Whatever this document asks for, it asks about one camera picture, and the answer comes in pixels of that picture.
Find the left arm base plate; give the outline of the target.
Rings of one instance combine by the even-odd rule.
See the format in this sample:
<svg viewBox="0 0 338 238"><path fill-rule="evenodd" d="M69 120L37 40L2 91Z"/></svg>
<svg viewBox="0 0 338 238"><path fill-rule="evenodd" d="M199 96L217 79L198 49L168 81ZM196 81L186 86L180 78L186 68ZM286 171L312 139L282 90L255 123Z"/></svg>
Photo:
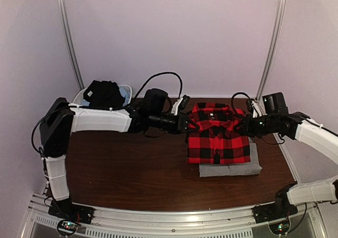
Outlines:
<svg viewBox="0 0 338 238"><path fill-rule="evenodd" d="M53 201L48 214L72 222L91 224L94 209L88 206L73 204L69 201Z"/></svg>

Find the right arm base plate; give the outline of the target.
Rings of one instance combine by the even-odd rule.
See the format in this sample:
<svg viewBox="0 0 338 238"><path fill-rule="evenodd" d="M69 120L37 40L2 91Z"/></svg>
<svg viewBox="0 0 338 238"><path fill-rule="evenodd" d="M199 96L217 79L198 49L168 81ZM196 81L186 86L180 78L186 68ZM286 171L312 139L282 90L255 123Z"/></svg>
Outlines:
<svg viewBox="0 0 338 238"><path fill-rule="evenodd" d="M275 203L265 205L258 204L251 210L257 224L287 218L290 215L298 213L298 209L294 205L278 208Z"/></svg>

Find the red black plaid shirt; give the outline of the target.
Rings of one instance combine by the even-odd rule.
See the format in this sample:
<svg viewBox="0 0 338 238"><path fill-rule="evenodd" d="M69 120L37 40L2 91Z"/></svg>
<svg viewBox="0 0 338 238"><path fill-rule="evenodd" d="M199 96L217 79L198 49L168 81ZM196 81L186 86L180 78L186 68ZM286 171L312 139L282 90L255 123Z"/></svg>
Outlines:
<svg viewBox="0 0 338 238"><path fill-rule="evenodd" d="M199 130L187 134L187 161L191 164L243 164L251 161L249 139L235 131L245 116L228 104L196 103L189 119Z"/></svg>

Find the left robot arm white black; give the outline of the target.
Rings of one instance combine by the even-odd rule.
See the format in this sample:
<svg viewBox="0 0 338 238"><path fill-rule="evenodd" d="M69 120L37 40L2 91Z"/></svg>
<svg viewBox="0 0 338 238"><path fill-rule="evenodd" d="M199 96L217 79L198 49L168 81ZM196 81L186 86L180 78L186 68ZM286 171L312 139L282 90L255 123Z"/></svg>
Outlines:
<svg viewBox="0 0 338 238"><path fill-rule="evenodd" d="M150 127L169 134L184 134L199 130L182 109L189 102L188 96L178 99L169 113L154 109L141 110L128 103L123 107L89 107L69 103L57 98L46 115L34 127L40 131L41 147L35 148L43 159L46 179L50 184L55 210L65 219L76 214L72 203L65 168L70 135L80 131L115 131L138 133Z"/></svg>

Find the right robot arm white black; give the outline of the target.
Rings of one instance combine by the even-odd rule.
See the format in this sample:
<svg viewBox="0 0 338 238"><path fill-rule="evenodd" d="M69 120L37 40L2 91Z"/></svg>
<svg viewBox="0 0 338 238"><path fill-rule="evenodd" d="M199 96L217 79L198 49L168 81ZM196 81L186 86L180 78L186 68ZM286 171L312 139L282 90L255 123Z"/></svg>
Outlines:
<svg viewBox="0 0 338 238"><path fill-rule="evenodd" d="M258 117L237 114L236 117L239 124L234 126L234 130L242 135L262 138L264 135L277 133L306 144L337 163L337 134L305 114L275 113ZM274 217L280 218L291 209L291 205L312 202L337 203L337 175L284 187L276 194L270 211Z"/></svg>

